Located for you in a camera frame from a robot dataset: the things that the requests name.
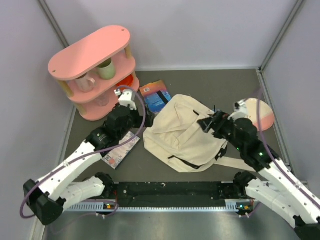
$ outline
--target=gray floor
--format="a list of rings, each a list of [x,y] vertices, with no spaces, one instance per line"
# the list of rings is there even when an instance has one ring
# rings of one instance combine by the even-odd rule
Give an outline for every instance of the gray floor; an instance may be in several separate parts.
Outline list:
[[[201,70],[137,72],[140,85],[163,79],[171,96],[190,95],[204,105],[231,113],[233,103],[252,97],[259,86],[255,70]],[[73,153],[83,139],[104,119],[84,120],[77,112],[71,130],[66,156]],[[271,128],[264,132],[268,144],[280,154]],[[240,158],[229,146],[228,157]],[[100,161],[89,167],[80,177],[92,177],[96,172],[111,175],[116,182],[175,182],[175,181],[231,181],[239,172],[236,168],[213,165],[199,173],[178,173],[144,149],[141,140],[117,170]],[[65,213],[53,226],[61,229],[81,213]],[[84,217],[58,236],[49,234],[48,240],[77,239],[133,239],[133,240],[200,240],[209,239],[297,239],[293,230],[274,212],[262,206],[251,219],[238,219],[230,213],[118,213],[105,221]]]

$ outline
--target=mug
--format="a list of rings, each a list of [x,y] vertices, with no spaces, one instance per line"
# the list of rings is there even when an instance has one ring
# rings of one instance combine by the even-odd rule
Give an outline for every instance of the mug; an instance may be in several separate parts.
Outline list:
[[[92,89],[94,89],[96,86],[96,81],[87,73],[75,79],[75,82],[78,88],[84,93],[92,91]]]
[[[102,93],[98,96],[95,100],[95,103],[98,104],[100,107],[106,106],[109,103],[108,93]]]
[[[111,58],[98,65],[96,69],[100,78],[105,80],[112,79],[116,75],[116,68]]]

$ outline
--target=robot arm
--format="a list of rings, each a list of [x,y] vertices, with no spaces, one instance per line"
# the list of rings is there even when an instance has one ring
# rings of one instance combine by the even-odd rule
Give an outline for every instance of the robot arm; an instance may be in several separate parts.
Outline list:
[[[320,209],[316,205],[320,205],[320,200],[290,172],[269,147],[276,163],[272,161],[263,143],[258,139],[257,128],[245,118],[248,111],[244,100],[234,105],[234,111],[231,115],[218,111],[208,118],[199,120],[198,124],[205,133],[213,129],[215,138],[226,139],[236,147],[244,162],[269,180],[279,192],[270,189],[249,172],[238,173],[233,182],[243,187],[247,196],[257,199],[283,217],[301,239],[319,236]]]
[[[93,130],[81,143],[79,148],[55,170],[65,167],[52,178],[41,184],[29,197],[27,205],[39,218],[43,225],[54,222],[67,208],[86,199],[104,195],[109,197],[113,192],[113,181],[109,175],[97,173],[84,182],[73,182],[88,167],[101,160],[108,152],[89,155],[70,164],[83,155],[114,147],[132,129],[139,128],[143,117],[139,115],[134,102],[135,95],[131,90],[115,91],[119,103],[107,115],[103,126]],[[145,106],[146,119],[144,127],[152,127],[154,114]],[[45,177],[37,181],[30,179],[23,185],[24,195]]]

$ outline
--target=red bowl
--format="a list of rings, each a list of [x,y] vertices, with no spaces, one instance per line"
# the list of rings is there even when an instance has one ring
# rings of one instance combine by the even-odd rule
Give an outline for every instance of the red bowl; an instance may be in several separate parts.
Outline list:
[[[132,84],[134,83],[134,76],[132,76],[132,74],[130,74],[129,76],[127,76],[125,79],[123,79],[122,81],[118,82],[116,84],[116,86],[121,86],[121,85],[126,85],[128,87],[131,87]],[[120,90],[123,91],[125,90],[126,88],[124,87],[121,87]]]

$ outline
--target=book cover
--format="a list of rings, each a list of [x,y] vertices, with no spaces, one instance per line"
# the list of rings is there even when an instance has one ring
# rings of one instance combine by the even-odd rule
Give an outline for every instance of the book cover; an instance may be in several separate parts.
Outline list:
[[[119,143],[121,144],[129,140],[133,136],[134,134],[129,131]],[[119,164],[125,159],[125,157],[130,153],[130,151],[134,148],[134,146],[139,142],[139,140],[140,138],[136,136],[127,144],[111,150],[102,160],[113,169],[116,169],[119,166]]]
[[[171,100],[163,80],[155,81],[140,87],[140,92],[151,112],[159,113]]]

